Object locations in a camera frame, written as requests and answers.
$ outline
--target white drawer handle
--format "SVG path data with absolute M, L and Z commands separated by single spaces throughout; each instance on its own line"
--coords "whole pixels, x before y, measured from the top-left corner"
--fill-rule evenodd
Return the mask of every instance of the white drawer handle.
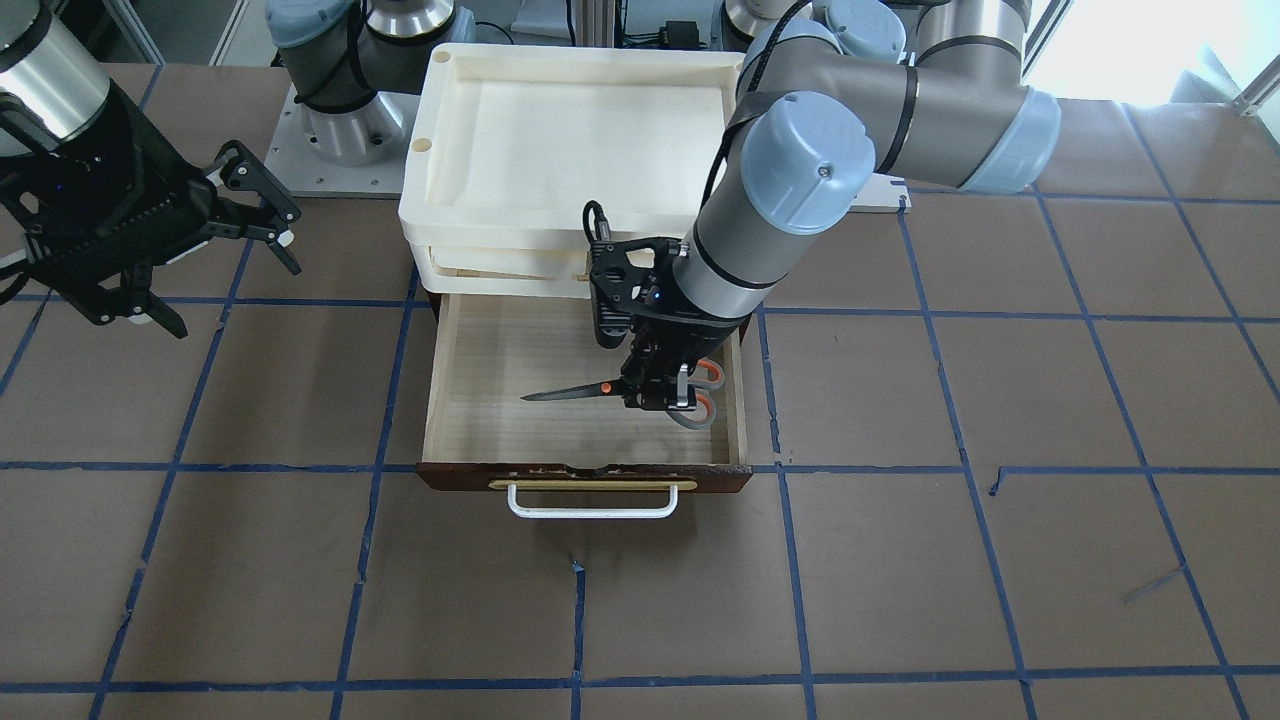
M 535 520 L 660 520 L 676 511 L 680 487 L 667 486 L 671 500 L 662 507 L 525 507 L 516 500 L 520 488 L 507 486 L 507 507 L 521 518 Z

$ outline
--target wooden drawer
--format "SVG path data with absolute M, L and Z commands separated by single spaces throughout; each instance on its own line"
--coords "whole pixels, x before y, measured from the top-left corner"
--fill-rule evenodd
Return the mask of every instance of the wooden drawer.
M 751 477 L 736 338 L 700 432 L 617 397 L 521 400 L 617 377 L 626 350 L 596 346 L 586 300 L 445 295 L 435 347 L 417 465 L 433 488 L 737 492 Z

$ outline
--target scissor blade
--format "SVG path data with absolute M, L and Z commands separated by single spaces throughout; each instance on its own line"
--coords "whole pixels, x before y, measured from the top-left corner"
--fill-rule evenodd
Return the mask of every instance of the scissor blade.
M 547 392 L 535 392 L 532 395 L 526 395 L 521 400 L 577 400 L 580 397 L 604 397 L 613 393 L 613 383 L 590 383 L 577 387 L 567 387 L 564 389 L 552 389 Z

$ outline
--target plastic tray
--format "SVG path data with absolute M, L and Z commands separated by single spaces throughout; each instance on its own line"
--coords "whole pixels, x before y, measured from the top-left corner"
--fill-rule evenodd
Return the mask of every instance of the plastic tray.
M 413 126 L 399 215 L 440 293 L 586 297 L 581 211 L 621 240 L 682 237 L 742 56 L 442 45 Z

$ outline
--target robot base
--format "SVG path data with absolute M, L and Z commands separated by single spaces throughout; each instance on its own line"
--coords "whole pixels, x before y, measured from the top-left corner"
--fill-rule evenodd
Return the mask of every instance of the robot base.
M 280 119 L 271 136 L 266 167 L 294 197 L 370 197 L 394 199 L 404 187 L 404 155 L 410 133 L 380 163 L 360 167 L 335 165 L 311 150 L 303 128 L 303 114 L 293 104 L 297 91 L 289 86 Z M 417 115 L 417 95 L 384 94 L 407 122 Z

